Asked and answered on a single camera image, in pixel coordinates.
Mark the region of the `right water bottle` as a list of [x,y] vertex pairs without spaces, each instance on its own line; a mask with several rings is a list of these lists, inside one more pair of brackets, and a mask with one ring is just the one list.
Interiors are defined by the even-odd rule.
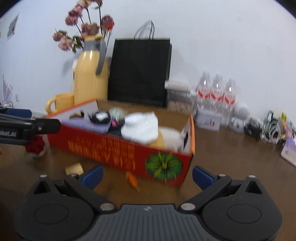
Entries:
[[229,123],[230,115],[233,111],[233,107],[236,101],[236,84],[234,79],[229,79],[225,86],[224,98],[223,98],[223,118],[222,124],[227,126]]

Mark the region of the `white fabric mask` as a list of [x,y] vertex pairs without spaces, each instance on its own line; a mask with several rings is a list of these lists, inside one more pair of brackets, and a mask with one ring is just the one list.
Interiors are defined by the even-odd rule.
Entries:
[[128,141],[147,145],[158,139],[159,122],[154,112],[130,113],[125,116],[121,136]]

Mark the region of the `orange dried peel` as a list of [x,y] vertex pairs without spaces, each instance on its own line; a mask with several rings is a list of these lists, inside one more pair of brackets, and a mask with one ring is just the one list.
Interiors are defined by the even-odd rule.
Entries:
[[137,178],[135,177],[135,175],[133,175],[133,173],[131,173],[130,171],[127,171],[126,180],[132,188],[140,192],[140,187],[138,186]]

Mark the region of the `black paper bag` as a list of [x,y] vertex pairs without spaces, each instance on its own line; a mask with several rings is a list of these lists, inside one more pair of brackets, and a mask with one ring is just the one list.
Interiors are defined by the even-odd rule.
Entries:
[[169,38],[154,38],[153,21],[131,39],[116,39],[111,58],[108,100],[165,108],[165,82],[170,76]]

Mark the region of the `middle water bottle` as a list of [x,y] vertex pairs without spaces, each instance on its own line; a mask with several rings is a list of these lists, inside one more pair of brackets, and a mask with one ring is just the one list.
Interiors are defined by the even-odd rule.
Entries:
[[218,109],[220,107],[220,103],[223,100],[223,97],[224,97],[224,85],[223,85],[222,76],[219,74],[216,74],[212,83],[211,94],[210,94],[212,110],[214,110],[215,112],[218,112]]

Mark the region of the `colourful snack bag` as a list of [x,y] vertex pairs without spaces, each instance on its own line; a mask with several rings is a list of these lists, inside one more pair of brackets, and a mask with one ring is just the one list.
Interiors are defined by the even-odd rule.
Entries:
[[285,137],[285,140],[288,138],[295,138],[295,126],[292,121],[290,121],[285,113],[281,113],[280,116],[282,123],[282,133]]

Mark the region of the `red rose flower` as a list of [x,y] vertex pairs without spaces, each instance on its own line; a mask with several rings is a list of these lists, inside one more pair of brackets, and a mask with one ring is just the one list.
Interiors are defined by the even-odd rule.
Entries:
[[43,136],[34,136],[31,141],[27,145],[25,145],[25,151],[27,154],[32,155],[34,158],[40,158],[44,156],[46,152],[46,147]]

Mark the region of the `yellow white plush toy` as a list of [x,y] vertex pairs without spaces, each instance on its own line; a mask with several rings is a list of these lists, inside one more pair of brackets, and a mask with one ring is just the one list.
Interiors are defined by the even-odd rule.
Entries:
[[172,150],[178,152],[184,144],[185,134],[174,128],[160,126],[158,129],[158,139],[148,144],[150,148]]

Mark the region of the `clear nut container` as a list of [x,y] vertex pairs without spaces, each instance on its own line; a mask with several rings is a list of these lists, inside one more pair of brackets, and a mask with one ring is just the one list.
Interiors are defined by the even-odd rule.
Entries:
[[167,109],[178,113],[190,114],[193,110],[191,94],[184,91],[168,90]]

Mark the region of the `clear plastic bag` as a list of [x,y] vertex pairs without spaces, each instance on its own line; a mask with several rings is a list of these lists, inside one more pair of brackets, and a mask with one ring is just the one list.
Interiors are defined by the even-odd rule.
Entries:
[[123,120],[128,112],[122,108],[111,108],[109,114],[112,120],[119,121]]

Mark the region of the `dried pink rose bouquet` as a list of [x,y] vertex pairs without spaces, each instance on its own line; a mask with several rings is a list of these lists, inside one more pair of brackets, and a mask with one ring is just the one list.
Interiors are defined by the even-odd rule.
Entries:
[[[77,1],[76,5],[68,12],[65,24],[68,27],[76,27],[78,34],[69,35],[66,30],[56,30],[52,35],[53,41],[58,43],[58,48],[64,52],[82,50],[87,36],[95,39],[102,36],[109,41],[115,22],[112,16],[102,15],[103,1]],[[90,9],[98,10],[98,23],[90,16]]]

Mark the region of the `purple woven cloth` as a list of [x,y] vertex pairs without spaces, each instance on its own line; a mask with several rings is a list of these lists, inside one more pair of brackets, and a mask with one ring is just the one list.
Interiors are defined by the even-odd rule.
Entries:
[[70,120],[62,120],[61,123],[65,126],[70,126],[73,128],[78,128],[80,130],[85,130],[94,133],[107,133],[110,124],[94,124],[89,120],[83,118],[73,118]]

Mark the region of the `water bottle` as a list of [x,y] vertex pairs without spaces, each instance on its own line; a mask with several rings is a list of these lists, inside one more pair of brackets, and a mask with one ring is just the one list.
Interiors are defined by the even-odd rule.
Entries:
[[219,74],[216,74],[212,83],[211,94],[210,94],[212,110],[214,110],[215,112],[218,112],[218,109],[220,107],[220,103],[223,100],[223,97],[224,97],[224,85],[223,85],[222,76]]
[[200,109],[209,108],[209,99],[211,94],[211,81],[210,81],[210,73],[204,71],[198,85],[196,87],[197,92],[197,104]]
[[227,126],[229,123],[230,115],[233,111],[233,107],[236,101],[236,84],[234,79],[229,79],[225,86],[224,98],[223,98],[223,118],[222,124]]

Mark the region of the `white flat box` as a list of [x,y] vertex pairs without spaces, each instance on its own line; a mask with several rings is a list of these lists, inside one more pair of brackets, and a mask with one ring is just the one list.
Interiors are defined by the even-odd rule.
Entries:
[[166,90],[175,90],[182,92],[191,92],[192,88],[190,85],[184,82],[178,82],[175,80],[166,80],[165,81],[165,89]]

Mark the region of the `milk carton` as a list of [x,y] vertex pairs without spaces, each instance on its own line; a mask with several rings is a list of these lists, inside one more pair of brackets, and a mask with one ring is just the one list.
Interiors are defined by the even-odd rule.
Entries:
[[73,60],[73,64],[72,64],[72,92],[74,92],[74,87],[75,87],[75,68],[76,68],[76,65],[77,65],[77,59],[74,59]]

